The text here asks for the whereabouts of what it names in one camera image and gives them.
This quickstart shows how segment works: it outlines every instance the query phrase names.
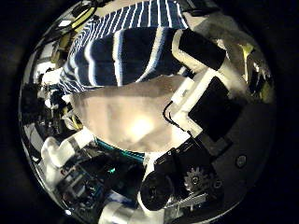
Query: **black cable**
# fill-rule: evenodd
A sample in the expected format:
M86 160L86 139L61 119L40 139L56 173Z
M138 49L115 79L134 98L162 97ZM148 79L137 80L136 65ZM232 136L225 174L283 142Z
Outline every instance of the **black cable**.
M164 119L165 119L168 123L171 123L172 125L177 126L177 124L176 124L173 120L169 119L169 118L166 116L166 110L167 110L167 108L168 108L172 103L173 103L173 102L170 101L170 102L166 105L166 107L164 108L162 114L163 114Z
M50 40L47 40L47 41L44 41L42 42L39 46L37 46L32 53L34 53L35 51L37 51L38 49L42 48L42 47L45 47L47 44L53 42L53 41L56 41L56 40L59 40L60 38L62 38L64 35L67 35L67 34L70 34L72 33L73 31L75 31L77 28L79 28L82 24L84 24L87 20L89 20L95 13L96 9L97 9L97 1L96 0L93 0L92 1L92 4L91 4L91 8L93 7L93 12L92 14L86 18L84 21L82 21L81 23L79 23L77 26L75 26L74 28L70 29L69 31L65 32L64 34L60 35L60 36L57 36L57 37L54 37L53 39L50 39Z

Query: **white casing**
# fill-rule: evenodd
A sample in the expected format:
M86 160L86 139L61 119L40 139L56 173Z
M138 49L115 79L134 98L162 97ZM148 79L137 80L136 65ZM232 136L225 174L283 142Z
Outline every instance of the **white casing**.
M200 134L203 129L189 118L188 114L202 97L213 77L218 77L229 91L232 89L231 82L225 76L208 68L193 79L187 77L171 98L172 120L184 131L190 131L193 137Z

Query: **bolt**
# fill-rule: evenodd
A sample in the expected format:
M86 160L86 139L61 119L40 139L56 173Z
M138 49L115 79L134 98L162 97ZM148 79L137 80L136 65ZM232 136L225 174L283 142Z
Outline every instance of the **bolt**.
M238 168L243 168L246 165L247 157L242 155L236 158L235 165Z

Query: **black gear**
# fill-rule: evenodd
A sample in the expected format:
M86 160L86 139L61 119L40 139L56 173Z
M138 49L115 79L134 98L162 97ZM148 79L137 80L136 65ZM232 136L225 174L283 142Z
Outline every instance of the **black gear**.
M192 168L184 179L186 190L190 193L202 192L209 187L210 183L209 176L205 175L204 169L199 169L199 167L196 167L195 170Z

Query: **person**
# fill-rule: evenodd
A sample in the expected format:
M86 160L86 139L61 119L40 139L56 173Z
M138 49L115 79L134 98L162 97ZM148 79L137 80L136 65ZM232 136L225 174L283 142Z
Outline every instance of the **person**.
M164 120L165 105L185 77L218 70L224 58L225 50L189 29L178 3L135 3L87 22L51 103L71 94L82 124L114 147L167 151L189 136Z

